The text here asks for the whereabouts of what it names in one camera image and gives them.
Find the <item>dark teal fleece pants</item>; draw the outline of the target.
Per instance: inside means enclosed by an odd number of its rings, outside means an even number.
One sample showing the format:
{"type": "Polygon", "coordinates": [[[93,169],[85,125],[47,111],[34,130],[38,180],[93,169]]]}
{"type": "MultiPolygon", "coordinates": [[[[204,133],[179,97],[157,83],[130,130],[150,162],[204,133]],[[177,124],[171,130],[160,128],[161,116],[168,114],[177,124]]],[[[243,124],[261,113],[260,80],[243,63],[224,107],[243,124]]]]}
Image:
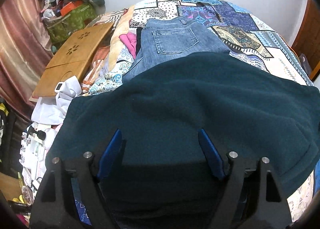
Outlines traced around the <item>dark teal fleece pants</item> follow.
{"type": "Polygon", "coordinates": [[[203,228],[221,187],[199,131],[241,157],[268,157],[290,196],[319,160],[319,90],[227,54],[193,53],[72,100],[46,163],[107,145],[115,128],[123,163],[100,186],[120,227],[203,228]]]}

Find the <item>white clothes pile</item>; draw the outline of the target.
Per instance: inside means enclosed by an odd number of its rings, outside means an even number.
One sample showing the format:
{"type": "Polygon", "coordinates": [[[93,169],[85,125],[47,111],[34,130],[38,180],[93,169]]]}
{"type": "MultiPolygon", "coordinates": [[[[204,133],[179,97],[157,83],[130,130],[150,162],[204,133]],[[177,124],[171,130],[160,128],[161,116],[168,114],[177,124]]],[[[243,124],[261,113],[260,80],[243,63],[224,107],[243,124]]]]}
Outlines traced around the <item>white clothes pile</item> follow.
{"type": "Polygon", "coordinates": [[[46,172],[45,159],[66,117],[71,101],[82,93],[76,76],[57,83],[53,97],[40,97],[31,124],[22,133],[20,159],[24,183],[33,194],[46,172]]]}

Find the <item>pink garment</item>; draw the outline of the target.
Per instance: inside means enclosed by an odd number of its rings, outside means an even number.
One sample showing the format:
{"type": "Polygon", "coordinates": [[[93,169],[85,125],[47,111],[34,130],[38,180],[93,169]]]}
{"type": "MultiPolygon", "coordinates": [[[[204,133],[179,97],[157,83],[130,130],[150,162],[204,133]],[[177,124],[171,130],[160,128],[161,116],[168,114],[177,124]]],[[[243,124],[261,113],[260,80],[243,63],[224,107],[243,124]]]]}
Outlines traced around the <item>pink garment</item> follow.
{"type": "Polygon", "coordinates": [[[136,52],[136,46],[137,46],[136,34],[131,33],[131,32],[128,32],[127,34],[121,34],[119,36],[119,39],[126,46],[126,48],[129,51],[129,53],[135,59],[136,55],[137,55],[137,52],[136,52]]]}

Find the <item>patchwork blue bed quilt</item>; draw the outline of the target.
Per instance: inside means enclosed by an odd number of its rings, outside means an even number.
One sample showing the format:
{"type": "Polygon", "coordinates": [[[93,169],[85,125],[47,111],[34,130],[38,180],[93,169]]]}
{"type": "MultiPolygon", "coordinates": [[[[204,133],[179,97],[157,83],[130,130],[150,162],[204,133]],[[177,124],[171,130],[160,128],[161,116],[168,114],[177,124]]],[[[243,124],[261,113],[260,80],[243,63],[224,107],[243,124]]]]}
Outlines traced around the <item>patchwork blue bed quilt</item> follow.
{"type": "Polygon", "coordinates": [[[319,92],[271,27],[223,0],[146,0],[122,16],[117,63],[102,70],[78,112],[73,152],[118,127],[123,163],[101,190],[124,228],[204,216],[217,178],[201,128],[228,150],[267,155],[287,197],[319,158],[319,92]]]}

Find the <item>folded blue jeans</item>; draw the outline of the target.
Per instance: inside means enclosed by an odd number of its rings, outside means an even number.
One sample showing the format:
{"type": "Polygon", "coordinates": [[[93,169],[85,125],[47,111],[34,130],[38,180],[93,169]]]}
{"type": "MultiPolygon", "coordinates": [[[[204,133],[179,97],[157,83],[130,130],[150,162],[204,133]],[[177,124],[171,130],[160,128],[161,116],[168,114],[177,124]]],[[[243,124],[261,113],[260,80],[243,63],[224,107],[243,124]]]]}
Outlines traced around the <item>folded blue jeans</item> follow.
{"type": "Polygon", "coordinates": [[[158,64],[198,52],[228,54],[230,49],[216,34],[195,20],[185,17],[149,19],[141,31],[140,50],[122,82],[126,83],[158,64]]]}

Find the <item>grey bag on floor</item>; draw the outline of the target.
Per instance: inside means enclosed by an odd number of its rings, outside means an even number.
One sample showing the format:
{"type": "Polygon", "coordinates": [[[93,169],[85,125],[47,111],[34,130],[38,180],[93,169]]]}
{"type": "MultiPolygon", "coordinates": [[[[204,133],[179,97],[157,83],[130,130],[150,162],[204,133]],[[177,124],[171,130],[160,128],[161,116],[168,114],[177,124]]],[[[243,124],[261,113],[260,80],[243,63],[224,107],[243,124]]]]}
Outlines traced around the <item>grey bag on floor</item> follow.
{"type": "Polygon", "coordinates": [[[309,76],[312,72],[312,68],[309,64],[309,61],[307,59],[307,57],[301,53],[300,56],[299,56],[299,60],[300,60],[300,63],[301,63],[301,66],[303,68],[303,70],[306,72],[306,74],[309,76]]]}

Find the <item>pink striped curtain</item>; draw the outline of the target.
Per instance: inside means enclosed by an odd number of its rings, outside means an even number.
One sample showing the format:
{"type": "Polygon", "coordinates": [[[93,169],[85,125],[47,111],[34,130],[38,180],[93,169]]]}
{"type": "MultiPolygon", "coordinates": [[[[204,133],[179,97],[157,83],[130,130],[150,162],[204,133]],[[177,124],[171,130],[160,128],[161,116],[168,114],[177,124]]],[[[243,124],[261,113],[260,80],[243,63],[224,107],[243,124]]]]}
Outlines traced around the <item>pink striped curtain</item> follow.
{"type": "Polygon", "coordinates": [[[26,120],[34,109],[29,98],[53,56],[43,6],[44,0],[1,0],[1,97],[26,120]]]}

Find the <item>green storage bag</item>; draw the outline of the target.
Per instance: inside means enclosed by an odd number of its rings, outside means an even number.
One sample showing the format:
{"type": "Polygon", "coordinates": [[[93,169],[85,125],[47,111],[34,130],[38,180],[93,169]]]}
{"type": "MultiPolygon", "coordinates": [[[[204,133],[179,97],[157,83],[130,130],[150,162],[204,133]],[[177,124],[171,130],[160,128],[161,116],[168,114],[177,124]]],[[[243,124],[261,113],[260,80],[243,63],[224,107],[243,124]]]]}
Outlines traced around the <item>green storage bag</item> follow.
{"type": "Polygon", "coordinates": [[[65,16],[45,23],[52,44],[64,42],[72,33],[84,29],[97,16],[90,3],[83,3],[65,16]]]}

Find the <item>brown wooden wardrobe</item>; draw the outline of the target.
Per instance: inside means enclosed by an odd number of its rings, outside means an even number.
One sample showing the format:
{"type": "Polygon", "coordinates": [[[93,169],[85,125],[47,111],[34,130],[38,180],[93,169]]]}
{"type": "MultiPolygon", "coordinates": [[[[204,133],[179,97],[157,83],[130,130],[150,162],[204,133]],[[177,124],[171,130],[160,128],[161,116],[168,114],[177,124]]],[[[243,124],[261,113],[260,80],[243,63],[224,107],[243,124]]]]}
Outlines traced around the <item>brown wooden wardrobe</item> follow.
{"type": "Polygon", "coordinates": [[[312,68],[308,76],[315,81],[319,76],[319,43],[320,43],[320,15],[319,8],[313,0],[308,0],[303,21],[292,45],[298,56],[303,53],[312,68]]]}

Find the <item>orange box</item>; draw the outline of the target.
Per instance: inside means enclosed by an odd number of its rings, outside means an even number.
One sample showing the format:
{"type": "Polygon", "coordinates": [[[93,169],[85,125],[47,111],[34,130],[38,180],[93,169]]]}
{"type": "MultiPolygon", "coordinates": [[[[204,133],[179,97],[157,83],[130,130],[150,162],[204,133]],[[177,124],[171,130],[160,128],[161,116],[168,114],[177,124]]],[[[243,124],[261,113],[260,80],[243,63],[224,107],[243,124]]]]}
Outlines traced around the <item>orange box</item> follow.
{"type": "Polygon", "coordinates": [[[66,14],[68,14],[69,12],[71,12],[72,10],[76,9],[77,7],[79,7],[80,5],[83,4],[83,1],[78,0],[75,2],[69,2],[67,3],[61,10],[61,16],[65,16],[66,14]]]}

